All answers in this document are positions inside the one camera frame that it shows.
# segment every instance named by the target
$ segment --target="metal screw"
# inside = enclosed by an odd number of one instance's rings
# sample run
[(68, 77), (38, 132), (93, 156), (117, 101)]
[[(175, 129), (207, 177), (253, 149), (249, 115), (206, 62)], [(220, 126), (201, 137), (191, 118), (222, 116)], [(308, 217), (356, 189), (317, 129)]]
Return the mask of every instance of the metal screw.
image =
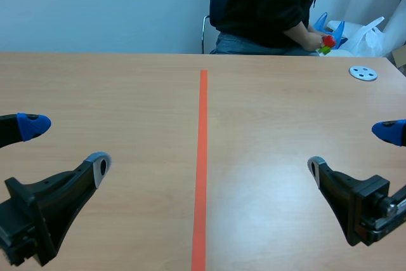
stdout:
[(391, 203), (387, 208), (386, 208), (386, 216), (387, 217), (392, 217), (396, 214), (398, 211), (398, 206), (396, 204)]

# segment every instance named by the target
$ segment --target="metal plate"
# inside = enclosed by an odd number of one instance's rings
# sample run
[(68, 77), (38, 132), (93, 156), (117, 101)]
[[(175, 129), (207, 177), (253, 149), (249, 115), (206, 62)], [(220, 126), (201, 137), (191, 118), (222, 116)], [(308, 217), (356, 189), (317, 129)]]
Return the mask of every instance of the metal plate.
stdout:
[(378, 73), (375, 70), (364, 66), (351, 67), (350, 74), (356, 79), (367, 82), (375, 81), (378, 78)]

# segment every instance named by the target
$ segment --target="hand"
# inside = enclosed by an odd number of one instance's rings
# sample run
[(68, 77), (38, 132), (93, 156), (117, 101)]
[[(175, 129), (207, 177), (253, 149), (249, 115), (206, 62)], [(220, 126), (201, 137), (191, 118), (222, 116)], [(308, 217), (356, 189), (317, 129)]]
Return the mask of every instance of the hand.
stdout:
[(308, 33), (302, 44), (302, 48), (309, 52), (314, 52), (323, 46), (323, 37), (316, 33)]

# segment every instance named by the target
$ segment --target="white plastic bag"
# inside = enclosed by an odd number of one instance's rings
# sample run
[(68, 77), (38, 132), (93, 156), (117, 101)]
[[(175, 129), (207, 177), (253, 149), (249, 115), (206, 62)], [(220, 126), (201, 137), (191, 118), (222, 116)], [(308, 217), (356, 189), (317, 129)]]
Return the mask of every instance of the white plastic bag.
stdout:
[(339, 49), (349, 51), (356, 57), (384, 56), (384, 34), (376, 27), (384, 19), (384, 17), (380, 17), (370, 24), (363, 26)]

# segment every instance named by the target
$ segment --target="red object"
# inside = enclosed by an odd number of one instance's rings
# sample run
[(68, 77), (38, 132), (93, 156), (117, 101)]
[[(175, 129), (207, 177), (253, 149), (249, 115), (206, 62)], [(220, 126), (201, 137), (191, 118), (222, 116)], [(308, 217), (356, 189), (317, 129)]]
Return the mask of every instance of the red object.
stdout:
[(323, 37), (323, 43), (330, 48), (334, 48), (336, 46), (336, 40), (331, 35)]

